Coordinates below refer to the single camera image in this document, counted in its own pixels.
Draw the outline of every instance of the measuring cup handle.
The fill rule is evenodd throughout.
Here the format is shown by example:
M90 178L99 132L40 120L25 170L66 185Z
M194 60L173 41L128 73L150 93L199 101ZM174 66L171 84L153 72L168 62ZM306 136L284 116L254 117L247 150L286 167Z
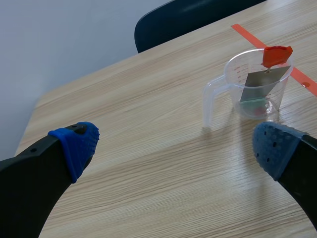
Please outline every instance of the measuring cup handle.
M205 127L211 126L214 98L218 94L228 91L229 87L230 86L228 84L226 84L224 75L210 81L204 87L204 92L203 92L203 123L204 123Z

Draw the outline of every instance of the chair backrest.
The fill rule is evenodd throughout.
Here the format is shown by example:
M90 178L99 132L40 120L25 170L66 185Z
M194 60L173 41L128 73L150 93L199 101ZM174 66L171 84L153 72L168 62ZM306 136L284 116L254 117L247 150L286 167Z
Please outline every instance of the chair backrest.
M138 52L182 36L265 0L173 0L143 16L135 27Z

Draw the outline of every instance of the blue rubber fingertip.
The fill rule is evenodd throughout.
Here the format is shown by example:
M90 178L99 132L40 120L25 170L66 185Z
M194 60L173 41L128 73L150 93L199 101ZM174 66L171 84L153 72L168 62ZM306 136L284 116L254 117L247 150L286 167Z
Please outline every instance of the blue rubber fingertip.
M275 181L283 174L305 134L307 133L269 121L260 123L254 129L254 156Z
M78 124L87 125L84 134L77 134L66 128L59 128L48 133L48 135L57 137L62 144L72 183L76 183L82 175L88 159L95 153L99 140L99 130L94 124L90 122L79 122Z

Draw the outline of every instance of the table surface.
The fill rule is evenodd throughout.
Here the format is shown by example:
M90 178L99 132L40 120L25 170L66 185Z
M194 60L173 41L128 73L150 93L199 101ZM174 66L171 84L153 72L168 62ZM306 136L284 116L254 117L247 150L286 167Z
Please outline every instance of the table surface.
M202 89L254 47L291 45L295 66L317 79L316 0L268 0L45 95L18 152L49 130L91 121L101 139L91 164L61 197L42 238L315 237L293 198L257 164L259 121L229 96L202 128ZM317 101L290 78L278 121L317 136Z

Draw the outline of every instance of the clear plastic measuring cup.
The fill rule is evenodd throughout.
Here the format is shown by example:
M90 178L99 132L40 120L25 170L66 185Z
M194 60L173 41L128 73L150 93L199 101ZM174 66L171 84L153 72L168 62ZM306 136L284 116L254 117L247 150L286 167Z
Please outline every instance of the clear plastic measuring cup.
M263 119L278 111L288 76L293 71L293 60L290 57L285 64L271 68L290 66L279 81L259 87L245 86L248 73L266 70L261 65L262 61L263 49L240 53L229 60L222 76L210 81L205 86L203 92L204 126L211 126L213 104L216 96L227 91L231 96L233 107L239 114L247 118ZM256 95L256 97L252 100L242 101L242 93Z

